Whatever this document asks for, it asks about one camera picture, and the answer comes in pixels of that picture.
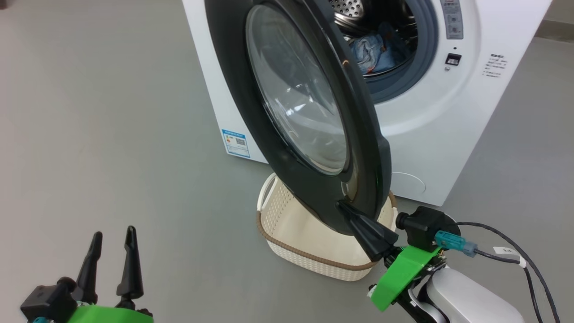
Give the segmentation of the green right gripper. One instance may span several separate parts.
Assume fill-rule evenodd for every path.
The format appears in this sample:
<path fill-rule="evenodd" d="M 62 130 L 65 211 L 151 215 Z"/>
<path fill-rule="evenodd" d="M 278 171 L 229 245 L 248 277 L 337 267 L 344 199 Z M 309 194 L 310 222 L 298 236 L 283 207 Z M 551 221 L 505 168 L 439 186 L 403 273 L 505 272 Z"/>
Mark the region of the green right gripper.
<path fill-rule="evenodd" d="M 392 229 L 367 217 L 346 201 L 338 201 L 336 208 L 371 262 L 379 262 L 393 252 L 399 235 Z M 385 311 L 398 301 L 400 293 L 421 276 L 440 251 L 441 248 L 435 248 L 428 252 L 410 245 L 396 248 L 392 253 L 394 260 L 371 294 L 371 302 L 378 310 Z"/>

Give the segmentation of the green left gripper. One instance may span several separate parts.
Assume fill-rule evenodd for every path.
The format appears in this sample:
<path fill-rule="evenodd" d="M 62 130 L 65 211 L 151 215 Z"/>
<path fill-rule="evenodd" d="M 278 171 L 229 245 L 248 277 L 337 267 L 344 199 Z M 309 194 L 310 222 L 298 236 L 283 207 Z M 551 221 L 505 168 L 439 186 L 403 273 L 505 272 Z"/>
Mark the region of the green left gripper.
<path fill-rule="evenodd" d="M 78 302 L 97 303 L 95 292 L 98 260 L 102 252 L 103 234 L 94 233 L 88 252 L 80 268 L 74 290 L 74 299 Z M 117 307 L 97 305 L 80 306 L 68 320 L 68 323 L 153 323 L 152 316 L 134 311 L 134 300 L 144 295 L 141 261 L 138 251 L 137 231 L 129 226 L 126 231 L 124 248 L 126 250 L 122 278 L 117 285 L 117 296 L 121 297 Z"/>

